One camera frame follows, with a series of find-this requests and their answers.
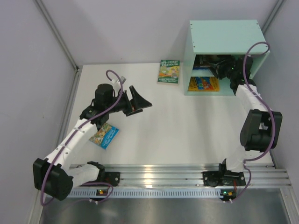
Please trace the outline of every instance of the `metal frame edge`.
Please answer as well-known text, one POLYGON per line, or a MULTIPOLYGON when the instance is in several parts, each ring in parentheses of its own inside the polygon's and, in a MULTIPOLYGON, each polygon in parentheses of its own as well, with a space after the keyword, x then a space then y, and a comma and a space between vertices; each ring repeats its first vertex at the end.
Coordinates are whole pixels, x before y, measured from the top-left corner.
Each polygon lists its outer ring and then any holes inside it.
POLYGON ((268 31, 270 25, 273 23, 274 19, 278 15, 285 2, 286 0, 277 0, 275 6, 273 7, 273 9, 267 17, 266 22, 263 24, 263 27, 261 29, 263 34, 265 34, 268 31))
POLYGON ((76 62, 75 62, 73 56, 71 55, 71 53, 70 53, 69 49, 67 48, 63 38, 61 37, 60 32, 56 28, 56 25, 53 22, 53 20, 50 16, 46 6, 44 5, 43 1, 42 0, 33 0, 33 2, 35 3, 37 9, 41 12, 44 19, 46 20, 50 30, 52 31, 53 35, 55 36, 59 46, 61 47, 62 51, 65 53, 66 57, 68 58, 69 62, 72 65, 72 67, 74 69, 78 69, 78 66, 76 65, 76 62))
POLYGON ((293 188, 282 188, 280 189, 282 199, 285 203, 285 209, 287 211, 288 217, 291 224, 299 223, 299 204, 295 196, 293 188))

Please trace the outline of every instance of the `white table surface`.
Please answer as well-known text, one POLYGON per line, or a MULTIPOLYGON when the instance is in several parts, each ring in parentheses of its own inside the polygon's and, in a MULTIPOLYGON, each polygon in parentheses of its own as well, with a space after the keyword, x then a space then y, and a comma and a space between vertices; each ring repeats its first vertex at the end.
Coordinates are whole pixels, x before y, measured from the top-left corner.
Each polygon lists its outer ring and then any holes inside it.
MULTIPOLYGON (((107 150, 87 142, 73 164, 216 164, 234 153, 247 116, 237 97, 185 96, 179 85, 157 84, 159 63, 85 65, 82 70, 68 132, 94 98, 101 83, 109 83, 105 72, 114 70, 127 78, 153 106, 126 117, 110 114, 108 123, 119 132, 107 150)), ((251 162, 272 165, 270 155, 251 162)))

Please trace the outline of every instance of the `white wall panel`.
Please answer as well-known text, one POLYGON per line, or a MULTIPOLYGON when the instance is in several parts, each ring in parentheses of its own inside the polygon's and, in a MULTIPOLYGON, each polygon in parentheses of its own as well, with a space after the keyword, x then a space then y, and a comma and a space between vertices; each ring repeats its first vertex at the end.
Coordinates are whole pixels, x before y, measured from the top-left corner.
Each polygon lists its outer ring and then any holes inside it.
POLYGON ((262 97, 283 115, 274 155, 287 169, 299 198, 299 23, 298 0, 288 0, 266 33, 271 53, 255 81, 262 97))
POLYGON ((276 3, 276 0, 43 1, 79 65, 181 60, 189 20, 257 19, 263 25, 276 3))
POLYGON ((0 223, 25 223, 32 164, 54 147, 74 70, 33 1, 0 1, 0 223))

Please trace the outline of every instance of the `book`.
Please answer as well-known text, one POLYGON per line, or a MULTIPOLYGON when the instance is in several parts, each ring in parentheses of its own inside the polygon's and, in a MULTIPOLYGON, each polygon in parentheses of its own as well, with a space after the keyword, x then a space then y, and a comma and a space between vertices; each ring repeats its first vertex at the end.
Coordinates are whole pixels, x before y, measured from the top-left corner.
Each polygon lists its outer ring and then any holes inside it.
POLYGON ((178 84, 179 61, 161 60, 158 84, 178 84))
POLYGON ((216 77, 191 77, 188 91, 219 91, 219 80, 216 77))
POLYGON ((105 149, 109 146, 113 138, 118 133, 119 129, 113 127, 112 125, 105 123, 102 125, 100 130, 92 136, 89 140, 94 144, 100 146, 101 148, 105 149))

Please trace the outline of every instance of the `mint green shelf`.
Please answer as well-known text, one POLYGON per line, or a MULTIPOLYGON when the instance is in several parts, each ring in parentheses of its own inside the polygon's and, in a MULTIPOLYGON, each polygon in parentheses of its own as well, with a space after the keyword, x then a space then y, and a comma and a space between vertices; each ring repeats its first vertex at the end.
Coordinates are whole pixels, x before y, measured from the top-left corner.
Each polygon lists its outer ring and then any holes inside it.
MULTIPOLYGON (((245 55, 253 44, 262 41, 265 38, 256 20, 190 21, 182 69, 185 95, 233 95, 227 78, 219 80, 219 92, 188 92, 191 77, 213 76, 207 70, 193 70, 196 55, 245 55)), ((252 49, 251 54, 261 54, 266 49, 266 45, 258 45, 252 49)), ((254 58, 251 78, 269 53, 254 58)))

